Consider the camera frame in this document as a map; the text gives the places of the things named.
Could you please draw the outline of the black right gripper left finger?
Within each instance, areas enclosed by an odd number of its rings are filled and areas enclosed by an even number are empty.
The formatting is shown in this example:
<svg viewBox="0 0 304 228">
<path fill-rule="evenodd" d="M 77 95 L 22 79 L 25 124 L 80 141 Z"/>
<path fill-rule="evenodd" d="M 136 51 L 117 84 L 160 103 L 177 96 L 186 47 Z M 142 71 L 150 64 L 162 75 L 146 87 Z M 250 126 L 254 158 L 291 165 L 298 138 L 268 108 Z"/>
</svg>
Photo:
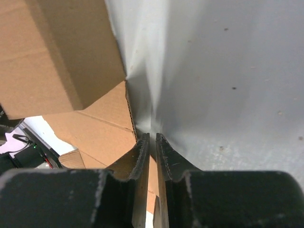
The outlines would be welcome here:
<svg viewBox="0 0 304 228">
<path fill-rule="evenodd" d="M 0 178 L 3 228 L 143 228 L 150 136 L 105 169 L 12 169 Z"/>
</svg>

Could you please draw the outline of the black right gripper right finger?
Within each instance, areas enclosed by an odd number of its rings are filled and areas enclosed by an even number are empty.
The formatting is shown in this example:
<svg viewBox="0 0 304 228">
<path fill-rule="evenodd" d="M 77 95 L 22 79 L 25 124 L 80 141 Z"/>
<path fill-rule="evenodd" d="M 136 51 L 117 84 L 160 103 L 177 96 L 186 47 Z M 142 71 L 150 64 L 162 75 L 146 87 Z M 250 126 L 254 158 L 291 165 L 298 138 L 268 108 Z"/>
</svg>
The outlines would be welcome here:
<svg viewBox="0 0 304 228">
<path fill-rule="evenodd" d="M 301 228 L 303 192 L 282 171 L 202 171 L 156 135 L 158 228 Z"/>
</svg>

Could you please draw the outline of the brown cardboard box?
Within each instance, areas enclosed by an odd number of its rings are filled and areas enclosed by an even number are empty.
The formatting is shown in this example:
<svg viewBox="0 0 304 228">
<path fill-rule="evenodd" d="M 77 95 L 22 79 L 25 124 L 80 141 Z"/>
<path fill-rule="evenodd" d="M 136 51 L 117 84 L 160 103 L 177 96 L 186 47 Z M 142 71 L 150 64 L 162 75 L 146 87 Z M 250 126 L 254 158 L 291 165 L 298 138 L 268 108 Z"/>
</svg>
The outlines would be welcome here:
<svg viewBox="0 0 304 228">
<path fill-rule="evenodd" d="M 123 80 L 103 1 L 1 1 L 0 104 L 9 119 L 83 110 Z"/>
</svg>

